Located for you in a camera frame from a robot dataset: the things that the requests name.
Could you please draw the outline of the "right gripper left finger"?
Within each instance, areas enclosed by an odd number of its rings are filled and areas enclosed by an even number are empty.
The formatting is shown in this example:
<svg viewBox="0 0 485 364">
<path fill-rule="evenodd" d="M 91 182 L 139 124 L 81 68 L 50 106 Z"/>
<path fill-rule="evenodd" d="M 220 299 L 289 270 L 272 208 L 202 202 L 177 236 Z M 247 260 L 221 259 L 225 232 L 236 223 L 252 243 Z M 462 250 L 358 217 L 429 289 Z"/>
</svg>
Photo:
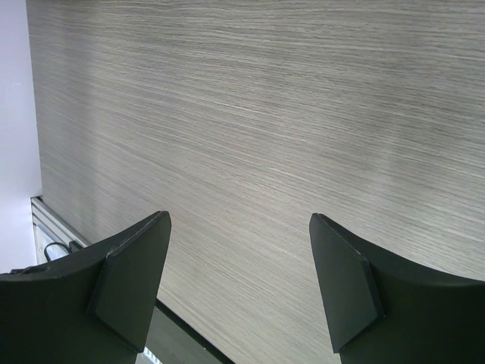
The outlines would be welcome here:
<svg viewBox="0 0 485 364">
<path fill-rule="evenodd" d="M 3 363 L 133 363 L 171 235 L 156 212 L 60 259 L 1 276 Z"/>
</svg>

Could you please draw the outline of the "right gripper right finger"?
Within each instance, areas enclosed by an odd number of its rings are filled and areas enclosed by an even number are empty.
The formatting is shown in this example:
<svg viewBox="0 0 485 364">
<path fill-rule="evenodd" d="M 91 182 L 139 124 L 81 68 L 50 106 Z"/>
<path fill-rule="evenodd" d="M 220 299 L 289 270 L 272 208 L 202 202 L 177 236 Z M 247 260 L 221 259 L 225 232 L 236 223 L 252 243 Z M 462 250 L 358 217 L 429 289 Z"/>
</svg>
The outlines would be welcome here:
<svg viewBox="0 0 485 364">
<path fill-rule="evenodd" d="M 311 250 L 343 363 L 482 363 L 484 283 L 403 258 L 315 213 Z"/>
</svg>

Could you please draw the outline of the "aluminium rail frame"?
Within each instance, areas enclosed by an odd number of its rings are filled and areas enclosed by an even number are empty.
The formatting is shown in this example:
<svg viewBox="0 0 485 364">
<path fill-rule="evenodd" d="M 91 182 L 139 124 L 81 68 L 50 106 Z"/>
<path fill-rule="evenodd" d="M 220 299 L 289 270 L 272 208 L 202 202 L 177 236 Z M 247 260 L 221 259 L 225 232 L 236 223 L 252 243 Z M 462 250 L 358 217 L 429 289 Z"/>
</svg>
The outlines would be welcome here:
<svg viewBox="0 0 485 364">
<path fill-rule="evenodd" d="M 66 256 L 90 242 L 49 208 L 41 197 L 31 199 L 37 264 Z"/>
</svg>

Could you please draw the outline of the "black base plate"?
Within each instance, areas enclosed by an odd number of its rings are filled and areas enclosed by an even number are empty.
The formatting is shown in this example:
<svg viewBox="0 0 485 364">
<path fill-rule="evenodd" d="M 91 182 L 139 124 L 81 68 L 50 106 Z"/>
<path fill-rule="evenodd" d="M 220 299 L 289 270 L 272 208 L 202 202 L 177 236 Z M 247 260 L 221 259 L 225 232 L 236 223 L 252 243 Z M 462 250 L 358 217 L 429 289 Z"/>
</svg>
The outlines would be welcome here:
<svg viewBox="0 0 485 364">
<path fill-rule="evenodd" d="M 160 300 L 155 303 L 146 346 L 161 363 L 233 363 Z"/>
</svg>

